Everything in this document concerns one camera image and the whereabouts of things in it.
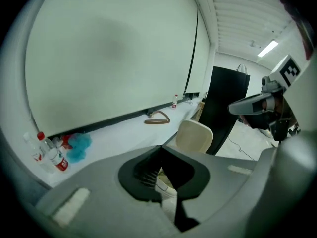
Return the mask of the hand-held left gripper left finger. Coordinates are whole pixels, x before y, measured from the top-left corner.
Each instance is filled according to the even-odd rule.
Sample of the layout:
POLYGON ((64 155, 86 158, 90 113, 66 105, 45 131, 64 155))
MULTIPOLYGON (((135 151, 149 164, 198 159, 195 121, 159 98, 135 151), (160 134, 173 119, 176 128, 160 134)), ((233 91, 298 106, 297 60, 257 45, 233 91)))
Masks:
POLYGON ((155 191, 160 146, 98 160, 37 204, 55 238, 173 238, 179 229, 155 191))

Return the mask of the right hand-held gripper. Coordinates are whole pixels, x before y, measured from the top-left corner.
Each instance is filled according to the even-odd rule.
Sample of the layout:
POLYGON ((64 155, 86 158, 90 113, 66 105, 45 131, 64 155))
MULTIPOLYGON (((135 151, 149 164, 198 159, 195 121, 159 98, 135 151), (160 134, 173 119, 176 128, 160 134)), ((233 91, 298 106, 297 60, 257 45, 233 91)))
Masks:
POLYGON ((283 141, 295 116, 284 94, 301 74, 290 55, 284 57, 269 76, 262 78, 262 93, 238 100, 228 106, 233 115, 264 114, 264 120, 275 141, 283 141))

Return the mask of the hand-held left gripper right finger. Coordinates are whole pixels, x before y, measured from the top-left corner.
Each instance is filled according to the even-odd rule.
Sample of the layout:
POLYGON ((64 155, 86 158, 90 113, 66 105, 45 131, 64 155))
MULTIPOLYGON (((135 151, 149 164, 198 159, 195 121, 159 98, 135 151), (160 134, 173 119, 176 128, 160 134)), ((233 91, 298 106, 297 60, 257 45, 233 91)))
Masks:
POLYGON ((177 192, 174 224, 185 232, 208 220, 240 190, 256 166, 250 160, 161 148, 161 164, 177 192))

